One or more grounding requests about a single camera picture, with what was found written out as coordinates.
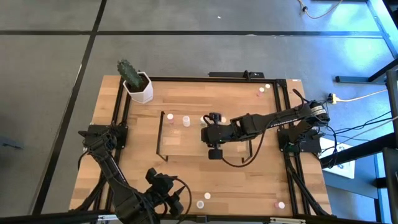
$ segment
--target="white cable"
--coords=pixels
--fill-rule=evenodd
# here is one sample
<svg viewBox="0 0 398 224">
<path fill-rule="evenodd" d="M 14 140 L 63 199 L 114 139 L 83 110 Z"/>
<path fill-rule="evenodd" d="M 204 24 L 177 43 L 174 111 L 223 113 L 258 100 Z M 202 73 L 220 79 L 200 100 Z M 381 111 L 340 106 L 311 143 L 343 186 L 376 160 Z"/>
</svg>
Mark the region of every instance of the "white cable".
<svg viewBox="0 0 398 224">
<path fill-rule="evenodd" d="M 304 10 L 304 12 L 306 13 L 306 15 L 311 18 L 311 19 L 319 19 L 325 15 L 327 15 L 328 13 L 330 13 L 332 10 L 334 10 L 338 5 L 340 5 L 341 2 L 343 2 L 343 0 L 340 0 L 340 2 L 338 2 L 335 6 L 333 6 L 331 9 L 329 9 L 329 11 L 327 11 L 326 13 L 324 13 L 323 15 L 317 16 L 317 17 L 313 17 L 308 13 L 308 7 L 306 8 L 306 6 L 304 5 L 302 0 L 298 0 L 302 9 Z"/>
<path fill-rule="evenodd" d="M 360 100 L 360 99 L 363 99 L 363 98 L 371 96 L 371 95 L 382 93 L 384 91 L 387 91 L 387 90 L 380 90 L 380 91 L 377 91 L 377 92 L 374 92 L 374 93 L 371 93 L 371 94 L 368 94 L 368 95 L 364 95 L 364 96 L 361 96 L 361 97 L 353 98 L 353 99 L 350 99 L 350 100 L 342 100 L 342 99 L 336 97 L 336 102 L 351 102 L 351 101 L 354 101 L 354 100 Z"/>
<path fill-rule="evenodd" d="M 380 124 L 379 126 L 373 127 L 373 128 L 371 128 L 371 129 L 369 129 L 369 130 L 366 130 L 366 131 L 363 131 L 363 132 L 361 132 L 361 133 L 359 133 L 359 134 L 356 134 L 356 135 L 354 135 L 353 137 L 350 137 L 349 139 L 347 139 L 347 140 L 345 140 L 345 141 L 343 141 L 343 142 L 341 142 L 341 143 L 339 143 L 339 144 L 346 143 L 346 142 L 348 142 L 349 140 L 355 138 L 356 136 L 360 136 L 361 134 L 364 134 L 364 133 L 366 133 L 366 132 L 368 132 L 368 131 L 372 131 L 373 129 L 380 128 L 381 126 L 383 126 L 383 125 L 385 125 L 385 124 L 387 124 L 387 123 L 390 123 L 391 121 L 394 121 L 395 119 L 398 119 L 398 116 L 396 116 L 395 118 L 392 118 L 392 119 L 390 119 L 390 120 L 388 120 L 388 121 L 386 121 L 386 122 Z"/>
</svg>

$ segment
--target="white plant pot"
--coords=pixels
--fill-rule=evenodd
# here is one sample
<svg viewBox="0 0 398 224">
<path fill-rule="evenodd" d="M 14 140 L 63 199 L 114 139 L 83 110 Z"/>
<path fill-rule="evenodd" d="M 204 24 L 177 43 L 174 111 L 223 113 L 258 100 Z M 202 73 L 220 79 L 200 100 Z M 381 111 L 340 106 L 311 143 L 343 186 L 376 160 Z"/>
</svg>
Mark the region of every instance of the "white plant pot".
<svg viewBox="0 0 398 224">
<path fill-rule="evenodd" d="M 148 85 L 146 86 L 145 90 L 142 92 L 131 93 L 129 88 L 127 88 L 126 81 L 123 82 L 124 88 L 127 90 L 131 99 L 138 102 L 138 103 L 148 103 L 154 97 L 154 89 L 152 87 L 152 81 L 149 79 L 145 72 L 138 72 L 138 75 L 145 75 L 145 77 L 149 80 Z"/>
</svg>

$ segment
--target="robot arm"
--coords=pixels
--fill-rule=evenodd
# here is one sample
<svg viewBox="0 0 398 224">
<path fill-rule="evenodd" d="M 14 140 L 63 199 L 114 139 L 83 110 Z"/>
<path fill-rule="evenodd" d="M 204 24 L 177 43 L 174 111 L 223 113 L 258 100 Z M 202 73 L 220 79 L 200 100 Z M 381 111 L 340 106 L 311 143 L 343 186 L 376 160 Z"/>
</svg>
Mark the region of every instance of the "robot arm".
<svg viewBox="0 0 398 224">
<path fill-rule="evenodd" d="M 201 130 L 201 140 L 213 149 L 218 149 L 220 144 L 226 142 L 252 140 L 268 128 L 301 120 L 289 133 L 289 141 L 296 143 L 300 136 L 313 126 L 324 126 L 330 120 L 322 104 L 316 101 L 267 115 L 247 114 L 231 119 L 229 125 L 218 124 L 221 120 L 218 113 L 210 113 L 204 117 L 214 123 L 207 122 L 208 126 Z"/>
<path fill-rule="evenodd" d="M 154 208 L 163 203 L 170 207 L 170 214 L 177 218 L 183 211 L 183 206 L 179 202 L 179 194 L 185 187 L 169 195 L 176 177 L 157 174 L 155 169 L 147 171 L 146 180 L 151 184 L 145 193 L 140 193 L 131 187 L 119 166 L 115 163 L 111 151 L 116 146 L 116 137 L 110 127 L 109 131 L 99 135 L 90 142 L 84 141 L 88 154 L 101 167 L 101 171 L 106 181 L 113 191 L 113 205 L 115 214 L 123 223 L 160 223 Z"/>
</svg>

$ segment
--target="cactus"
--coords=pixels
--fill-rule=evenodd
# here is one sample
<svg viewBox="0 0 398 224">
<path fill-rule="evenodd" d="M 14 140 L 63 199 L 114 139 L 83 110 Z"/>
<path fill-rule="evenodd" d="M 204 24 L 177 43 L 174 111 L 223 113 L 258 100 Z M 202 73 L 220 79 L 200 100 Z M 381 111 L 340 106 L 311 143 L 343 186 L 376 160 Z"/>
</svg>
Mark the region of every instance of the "cactus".
<svg viewBox="0 0 398 224">
<path fill-rule="evenodd" d="M 118 72 L 127 81 L 133 91 L 143 91 L 144 82 L 138 75 L 136 70 L 131 66 L 130 62 L 126 59 L 118 61 Z"/>
</svg>

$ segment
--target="wooden tabletop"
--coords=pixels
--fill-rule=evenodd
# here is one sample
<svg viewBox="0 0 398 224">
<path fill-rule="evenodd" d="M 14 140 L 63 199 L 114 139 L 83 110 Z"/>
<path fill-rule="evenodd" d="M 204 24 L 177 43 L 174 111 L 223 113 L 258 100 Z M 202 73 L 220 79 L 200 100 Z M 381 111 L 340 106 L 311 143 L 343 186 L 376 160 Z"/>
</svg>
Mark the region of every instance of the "wooden tabletop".
<svg viewBox="0 0 398 224">
<path fill-rule="evenodd" d="M 120 76 L 104 76 L 93 115 L 95 124 L 111 122 Z M 190 214 L 203 215 L 254 215 L 291 216 L 289 188 L 283 155 L 279 151 L 276 128 L 268 129 L 256 160 L 247 167 L 234 168 L 222 161 L 210 161 L 207 147 L 200 141 L 200 116 L 219 112 L 229 119 L 246 113 L 269 114 L 276 112 L 274 92 L 271 89 L 262 96 L 256 96 L 260 83 L 198 83 L 198 82 L 152 82 L 154 99 L 145 105 L 131 101 L 127 125 L 129 133 L 126 147 L 122 150 L 119 166 L 129 185 L 144 192 L 149 184 L 145 174 L 151 167 L 157 172 L 177 175 L 192 190 L 193 205 Z M 287 80 L 291 106 L 301 103 L 292 89 L 303 94 L 300 80 Z M 119 119 L 123 112 L 123 93 Z M 160 112 L 173 113 L 175 126 L 165 119 L 161 142 L 162 154 L 169 155 L 163 161 L 155 152 L 159 130 Z M 192 126 L 183 129 L 182 116 L 189 115 Z M 259 138 L 253 140 L 253 150 L 258 147 Z M 241 157 L 247 156 L 245 143 L 226 143 L 223 147 L 227 159 L 241 164 Z M 325 182 L 319 161 L 312 154 L 301 154 L 305 183 L 315 200 L 331 213 Z M 70 208 L 76 208 L 93 190 L 100 176 L 100 168 L 91 156 L 85 156 L 73 191 Z M 180 188 L 175 183 L 172 192 Z M 303 213 L 300 191 L 297 186 L 298 209 Z M 101 208 L 107 190 L 103 193 Z M 204 194 L 211 198 L 206 200 Z M 205 207 L 198 209 L 196 202 L 203 200 Z M 183 192 L 180 200 L 188 206 L 188 194 Z M 284 209 L 275 208 L 275 202 L 285 202 Z M 163 207 L 157 208 L 161 213 Z"/>
</svg>

